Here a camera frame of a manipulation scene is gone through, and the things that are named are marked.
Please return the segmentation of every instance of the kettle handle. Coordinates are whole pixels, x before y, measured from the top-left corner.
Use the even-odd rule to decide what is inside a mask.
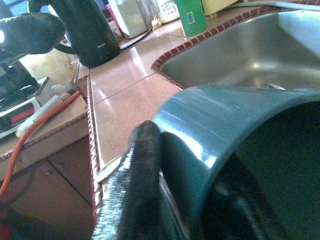
[[[42,6],[48,5],[41,0],[29,0],[28,9],[29,13],[39,13]],[[55,48],[65,54],[76,54],[72,47],[58,43]]]

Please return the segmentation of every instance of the teal mug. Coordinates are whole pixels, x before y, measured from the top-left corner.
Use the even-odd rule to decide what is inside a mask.
[[[243,215],[261,209],[267,237],[320,238],[320,92],[196,86],[153,121],[163,139],[166,216],[183,238],[230,237],[219,235],[221,222],[241,232]]]

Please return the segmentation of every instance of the green container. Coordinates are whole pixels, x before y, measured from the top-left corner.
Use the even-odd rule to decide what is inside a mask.
[[[184,33],[191,37],[207,29],[201,0],[175,0]]]

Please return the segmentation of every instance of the white appliance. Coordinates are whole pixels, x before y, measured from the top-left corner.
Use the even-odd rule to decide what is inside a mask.
[[[136,0],[108,2],[126,39],[132,39],[148,30]]]
[[[234,4],[238,0],[201,0],[204,9],[204,15],[211,18],[217,17],[217,12]]]
[[[179,12],[174,0],[156,0],[159,7],[159,18],[163,24],[179,18]]]

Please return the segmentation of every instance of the decorative tile trim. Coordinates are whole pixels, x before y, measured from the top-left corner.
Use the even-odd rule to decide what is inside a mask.
[[[97,212],[102,205],[102,184],[95,181],[100,170],[100,161],[98,154],[98,144],[96,135],[96,122],[93,104],[91,77],[87,78],[87,106],[88,106],[88,130],[90,147],[90,167],[91,167],[91,190],[92,190],[92,210],[94,223],[97,222]]]
[[[64,129],[72,126],[73,124],[76,124],[76,123],[86,119],[87,116],[88,116],[88,113],[84,112],[81,115],[76,116],[76,117],[72,118],[71,120],[65,122],[64,124],[52,129],[51,131],[49,131],[49,132],[47,132],[47,133],[45,133],[45,134],[43,134],[43,135],[41,135],[41,136],[39,136],[37,138],[25,143],[23,145],[22,151],[25,150],[25,149],[31,148],[32,146],[42,142],[45,139],[48,139],[48,138],[52,137],[53,135],[63,131]],[[7,152],[6,154],[2,155],[0,157],[0,163],[3,162],[3,161],[6,161],[9,158],[11,158],[12,153],[13,153],[13,151],[10,151],[10,152]]]
[[[301,0],[301,1],[292,1],[292,3],[320,5],[320,0]],[[162,76],[164,79],[166,79],[168,82],[175,85],[178,89],[183,90],[186,88],[185,86],[176,82],[174,79],[172,79],[171,77],[169,77],[168,75],[166,75],[161,71],[161,67],[166,61],[168,61],[173,56],[178,55],[179,53],[187,50],[188,48],[192,48],[194,45],[197,45],[200,42],[206,39],[209,39],[216,34],[223,32],[224,30],[230,28],[231,26],[234,26],[236,24],[243,22],[244,20],[248,20],[250,18],[254,18],[264,14],[269,14],[273,12],[283,12],[288,10],[290,9],[283,8],[283,7],[275,7],[275,6],[261,6],[251,11],[244,12],[242,15],[238,15],[233,19],[230,19],[229,21],[224,22],[219,26],[216,26],[215,28],[212,28],[194,37],[193,39],[186,41],[185,43],[171,49],[170,51],[165,52],[154,61],[154,63],[151,65],[151,69],[155,71],[157,74],[159,74],[160,76]]]

